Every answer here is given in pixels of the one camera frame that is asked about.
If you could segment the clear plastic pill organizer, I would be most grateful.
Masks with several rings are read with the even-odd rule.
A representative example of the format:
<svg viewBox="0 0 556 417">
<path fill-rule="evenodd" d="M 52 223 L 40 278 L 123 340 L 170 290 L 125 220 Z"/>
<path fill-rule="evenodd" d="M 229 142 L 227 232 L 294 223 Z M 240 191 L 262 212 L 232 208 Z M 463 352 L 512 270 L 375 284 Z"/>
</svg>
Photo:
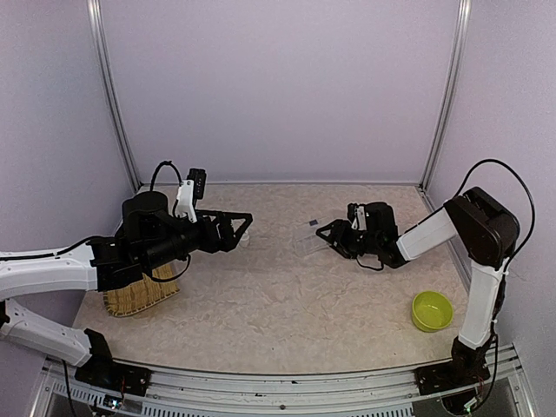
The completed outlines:
<svg viewBox="0 0 556 417">
<path fill-rule="evenodd" d="M 295 254 L 304 257 L 328 248 L 329 245 L 316 234 L 316 230 L 327 226 L 331 221 L 330 217 L 322 217 L 312 219 L 297 226 L 294 229 L 292 238 Z"/>
</svg>

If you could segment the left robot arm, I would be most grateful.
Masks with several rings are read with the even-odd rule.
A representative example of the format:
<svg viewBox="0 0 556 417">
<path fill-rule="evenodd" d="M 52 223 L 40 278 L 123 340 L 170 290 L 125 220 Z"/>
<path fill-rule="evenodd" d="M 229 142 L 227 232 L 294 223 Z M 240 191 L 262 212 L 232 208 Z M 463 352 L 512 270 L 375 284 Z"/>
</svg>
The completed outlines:
<svg viewBox="0 0 556 417">
<path fill-rule="evenodd" d="M 115 385 L 122 369 L 104 336 L 75 329 L 30 312 L 17 297 L 78 289 L 107 292 L 152 277 L 156 268 L 190 261 L 196 250 L 214 254 L 235 249 L 253 221 L 250 213 L 196 210 L 184 217 L 169 213 L 158 191 L 135 195 L 122 204 L 122 224 L 113 236 L 91 236 L 49 252 L 20 252 L 1 257 L 1 337 L 86 366 L 105 387 Z"/>
</svg>

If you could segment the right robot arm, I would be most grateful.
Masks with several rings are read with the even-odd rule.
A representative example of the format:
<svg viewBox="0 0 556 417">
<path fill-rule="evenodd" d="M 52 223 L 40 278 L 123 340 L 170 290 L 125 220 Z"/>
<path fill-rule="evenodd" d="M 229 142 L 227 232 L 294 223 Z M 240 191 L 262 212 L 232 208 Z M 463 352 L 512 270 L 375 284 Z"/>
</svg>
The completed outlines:
<svg viewBox="0 0 556 417">
<path fill-rule="evenodd" d="M 347 211 L 346 218 L 336 219 L 315 233 L 346 259 L 376 256 L 376 272 L 400 268 L 460 238 L 471 261 L 472 279 L 466 315 L 453 344 L 462 352 L 447 362 L 444 376 L 452 385 L 465 384 L 479 368 L 473 354 L 487 348 L 494 336 L 505 268 L 520 234 L 516 217 L 479 187 L 446 201 L 404 234 L 399 232 L 394 210 L 386 202 L 351 203 Z"/>
</svg>

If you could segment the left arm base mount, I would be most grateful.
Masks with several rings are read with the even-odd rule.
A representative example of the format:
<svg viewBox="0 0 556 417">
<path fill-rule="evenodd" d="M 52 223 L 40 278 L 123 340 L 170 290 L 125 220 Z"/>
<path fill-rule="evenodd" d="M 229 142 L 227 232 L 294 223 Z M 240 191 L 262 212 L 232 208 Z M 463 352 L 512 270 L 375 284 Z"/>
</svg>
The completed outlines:
<svg viewBox="0 0 556 417">
<path fill-rule="evenodd" d="M 75 372 L 77 381 L 121 394 L 144 397 L 151 371 L 145 367 L 127 365 L 111 359 L 91 357 Z"/>
</svg>

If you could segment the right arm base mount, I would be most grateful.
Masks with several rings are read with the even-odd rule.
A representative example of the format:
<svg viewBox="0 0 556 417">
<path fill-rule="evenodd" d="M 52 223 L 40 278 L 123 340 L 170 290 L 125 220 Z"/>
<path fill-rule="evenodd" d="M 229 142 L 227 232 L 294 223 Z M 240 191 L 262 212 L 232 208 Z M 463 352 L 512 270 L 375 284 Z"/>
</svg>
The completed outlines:
<svg viewBox="0 0 556 417">
<path fill-rule="evenodd" d="M 487 381 L 491 374 L 487 366 L 458 370 L 452 362 L 443 362 L 417 367 L 414 376 L 420 395 L 429 395 Z"/>
</svg>

